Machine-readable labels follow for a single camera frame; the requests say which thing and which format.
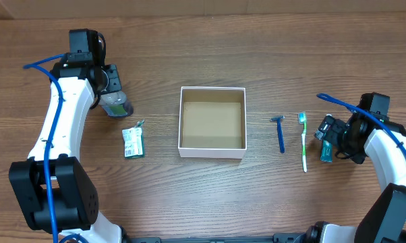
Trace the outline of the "Colgate toothpaste tube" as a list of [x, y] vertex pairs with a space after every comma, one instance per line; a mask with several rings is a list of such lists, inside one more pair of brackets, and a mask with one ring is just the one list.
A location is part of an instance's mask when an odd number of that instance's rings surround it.
[[320, 160], [326, 163], [332, 163], [332, 144], [326, 140], [322, 141]]

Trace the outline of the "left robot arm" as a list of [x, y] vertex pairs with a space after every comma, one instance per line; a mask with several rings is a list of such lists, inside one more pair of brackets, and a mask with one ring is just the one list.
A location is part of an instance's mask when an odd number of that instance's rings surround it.
[[13, 162], [9, 181], [28, 227], [78, 242], [129, 242], [125, 230], [99, 210], [98, 193], [80, 164], [84, 124], [97, 99], [118, 86], [107, 67], [57, 63], [53, 75], [38, 62], [27, 65], [51, 81], [51, 99], [36, 144], [25, 161]]

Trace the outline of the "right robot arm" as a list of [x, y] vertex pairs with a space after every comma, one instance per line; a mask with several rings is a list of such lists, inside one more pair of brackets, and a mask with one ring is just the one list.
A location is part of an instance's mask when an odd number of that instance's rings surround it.
[[348, 122], [327, 115], [315, 137], [357, 164], [373, 163], [381, 195], [358, 226], [319, 221], [304, 242], [406, 242], [406, 131], [378, 113], [355, 113]]

